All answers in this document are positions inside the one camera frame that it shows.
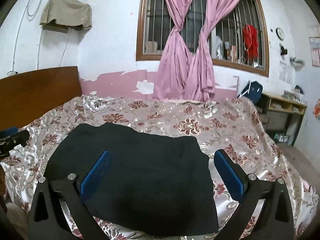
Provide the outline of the pink curtain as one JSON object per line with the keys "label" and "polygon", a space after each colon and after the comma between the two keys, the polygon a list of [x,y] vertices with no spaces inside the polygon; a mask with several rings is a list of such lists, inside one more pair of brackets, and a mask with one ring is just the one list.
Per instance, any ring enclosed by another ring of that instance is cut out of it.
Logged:
{"label": "pink curtain", "polygon": [[180,32],[193,0],[165,1],[174,26],[161,55],[153,97],[158,100],[182,99],[192,54]]}
{"label": "pink curtain", "polygon": [[216,25],[226,17],[240,0],[207,0],[206,18],[199,34],[199,45],[191,59],[183,91],[187,100],[207,102],[215,94],[215,76],[212,58],[216,49]]}

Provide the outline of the brown wooden headboard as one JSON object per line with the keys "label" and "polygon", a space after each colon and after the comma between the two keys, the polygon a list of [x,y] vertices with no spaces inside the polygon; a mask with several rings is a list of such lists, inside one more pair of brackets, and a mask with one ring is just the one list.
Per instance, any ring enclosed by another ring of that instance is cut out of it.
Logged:
{"label": "brown wooden headboard", "polygon": [[82,96],[78,68],[56,67],[1,79],[1,130],[21,128]]}

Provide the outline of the beige cloth covered box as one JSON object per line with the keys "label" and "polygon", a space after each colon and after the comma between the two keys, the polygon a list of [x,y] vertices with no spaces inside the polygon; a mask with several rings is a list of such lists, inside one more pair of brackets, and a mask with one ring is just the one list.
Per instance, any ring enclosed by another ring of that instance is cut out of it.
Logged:
{"label": "beige cloth covered box", "polygon": [[70,29],[90,30],[92,9],[78,0],[49,0],[40,17],[44,30],[68,33]]}

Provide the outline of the dark blue bag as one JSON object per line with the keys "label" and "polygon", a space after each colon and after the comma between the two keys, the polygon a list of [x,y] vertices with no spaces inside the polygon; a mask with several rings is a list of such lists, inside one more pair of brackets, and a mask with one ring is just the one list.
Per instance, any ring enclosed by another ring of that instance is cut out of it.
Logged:
{"label": "dark blue bag", "polygon": [[242,90],[242,92],[238,95],[240,97],[246,97],[251,100],[254,104],[256,104],[262,95],[263,86],[257,81],[249,81],[246,87]]}

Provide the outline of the row of wall certificates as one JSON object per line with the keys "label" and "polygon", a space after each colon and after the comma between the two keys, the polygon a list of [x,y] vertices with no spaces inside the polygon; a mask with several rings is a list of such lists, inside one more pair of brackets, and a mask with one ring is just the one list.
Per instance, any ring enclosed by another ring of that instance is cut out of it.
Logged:
{"label": "row of wall certificates", "polygon": [[320,50],[320,35],[319,26],[308,27],[308,37],[310,43],[311,62],[313,67],[319,67],[319,50]]}

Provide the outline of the brown framed barred window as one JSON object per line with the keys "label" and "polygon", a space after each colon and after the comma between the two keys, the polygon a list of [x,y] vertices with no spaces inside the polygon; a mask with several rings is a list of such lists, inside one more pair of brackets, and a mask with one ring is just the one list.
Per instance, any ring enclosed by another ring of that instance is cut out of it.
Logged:
{"label": "brown framed barred window", "polygon": [[[193,0],[185,17],[181,36],[191,53],[199,45],[207,0]],[[258,32],[258,58],[248,60],[243,27],[252,25]],[[174,26],[165,0],[140,0],[137,29],[137,61],[158,61]],[[264,77],[269,75],[269,49],[266,22],[260,0],[240,0],[216,25],[216,49],[213,64]]]}

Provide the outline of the red hanging cloth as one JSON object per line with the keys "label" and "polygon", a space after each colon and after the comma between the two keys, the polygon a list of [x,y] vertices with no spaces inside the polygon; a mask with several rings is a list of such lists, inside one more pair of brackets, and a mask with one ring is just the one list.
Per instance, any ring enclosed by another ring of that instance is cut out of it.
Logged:
{"label": "red hanging cloth", "polygon": [[258,32],[255,27],[252,25],[245,25],[242,29],[243,31],[243,38],[246,48],[246,55],[248,60],[254,60],[257,59],[258,54]]}

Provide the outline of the left pink curtain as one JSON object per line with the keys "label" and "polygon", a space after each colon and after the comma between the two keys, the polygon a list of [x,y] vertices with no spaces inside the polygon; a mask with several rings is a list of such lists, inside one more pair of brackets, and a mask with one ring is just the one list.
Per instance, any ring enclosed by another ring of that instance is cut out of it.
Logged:
{"label": "left pink curtain", "polygon": [[193,0],[165,1],[174,26],[161,55],[153,97],[158,100],[182,99],[192,54],[180,32]]}

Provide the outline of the right pink curtain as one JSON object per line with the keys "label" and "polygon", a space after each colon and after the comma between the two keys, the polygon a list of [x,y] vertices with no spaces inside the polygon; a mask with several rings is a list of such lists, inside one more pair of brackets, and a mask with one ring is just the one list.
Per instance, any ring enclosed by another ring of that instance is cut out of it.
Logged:
{"label": "right pink curtain", "polygon": [[215,94],[215,76],[212,58],[216,49],[216,25],[226,17],[240,0],[207,0],[206,18],[199,34],[199,45],[191,59],[183,91],[187,100],[207,102]]}

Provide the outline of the wooden shelf unit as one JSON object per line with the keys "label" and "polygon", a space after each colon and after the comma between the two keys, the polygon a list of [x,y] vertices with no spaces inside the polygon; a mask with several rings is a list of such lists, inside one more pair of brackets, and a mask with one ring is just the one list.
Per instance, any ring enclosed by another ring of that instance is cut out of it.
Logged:
{"label": "wooden shelf unit", "polygon": [[307,110],[307,105],[264,92],[255,104],[261,111],[266,133],[275,141],[293,146]]}

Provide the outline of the floral satin bedspread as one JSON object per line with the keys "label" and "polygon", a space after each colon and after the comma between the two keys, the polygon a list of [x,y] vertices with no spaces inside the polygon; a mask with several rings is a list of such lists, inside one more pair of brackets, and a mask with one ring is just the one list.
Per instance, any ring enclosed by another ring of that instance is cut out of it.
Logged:
{"label": "floral satin bedspread", "polygon": [[318,192],[267,135],[256,107],[247,99],[191,103],[84,95],[73,98],[27,121],[25,129],[30,133],[27,146],[17,146],[1,161],[11,200],[28,212],[37,182],[59,143],[79,124],[105,123],[170,137],[194,136],[201,151],[209,157],[221,148],[232,161],[259,179],[282,178],[292,205],[295,239],[311,230]]}

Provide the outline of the black padded jacket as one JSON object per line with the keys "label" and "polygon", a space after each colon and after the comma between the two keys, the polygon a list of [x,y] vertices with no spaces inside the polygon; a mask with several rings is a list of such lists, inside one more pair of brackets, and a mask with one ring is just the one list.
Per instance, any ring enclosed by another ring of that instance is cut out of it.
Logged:
{"label": "black padded jacket", "polygon": [[152,236],[217,232],[217,211],[208,157],[195,137],[166,137],[106,123],[80,124],[50,157],[45,177],[84,177],[100,155],[110,165],[85,201],[97,218]]}

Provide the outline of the round wall clock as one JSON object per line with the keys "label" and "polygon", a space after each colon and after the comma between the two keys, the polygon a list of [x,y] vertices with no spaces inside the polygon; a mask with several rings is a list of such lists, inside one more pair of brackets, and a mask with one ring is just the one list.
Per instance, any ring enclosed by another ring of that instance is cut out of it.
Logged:
{"label": "round wall clock", "polygon": [[281,41],[285,38],[284,31],[281,28],[276,28],[276,35]]}

